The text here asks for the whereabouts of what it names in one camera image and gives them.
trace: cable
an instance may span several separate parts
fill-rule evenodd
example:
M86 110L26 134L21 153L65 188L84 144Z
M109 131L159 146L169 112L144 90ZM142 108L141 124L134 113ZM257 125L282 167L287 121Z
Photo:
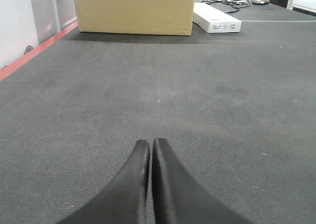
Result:
M213 3L216 3L217 1L215 1L215 0L202 0L201 2L203 2L205 4L208 4L208 5L211 5ZM233 13L236 13L236 12L240 11L241 8L250 7L250 5L251 5L250 1L247 0L247 2L248 2L248 4L246 6L239 6L239 7L236 6L236 5L241 5L242 4L241 2L239 4L237 4L237 3L233 3L233 2L230 2L228 0L225 0L225 1L222 1L221 3L230 5L232 8L234 8L235 10L226 12L226 14L233 14Z

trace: white line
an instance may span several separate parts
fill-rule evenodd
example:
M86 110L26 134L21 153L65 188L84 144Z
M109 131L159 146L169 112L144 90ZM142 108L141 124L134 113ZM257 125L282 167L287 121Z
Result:
M316 20L242 20L242 22L311 23L316 22Z

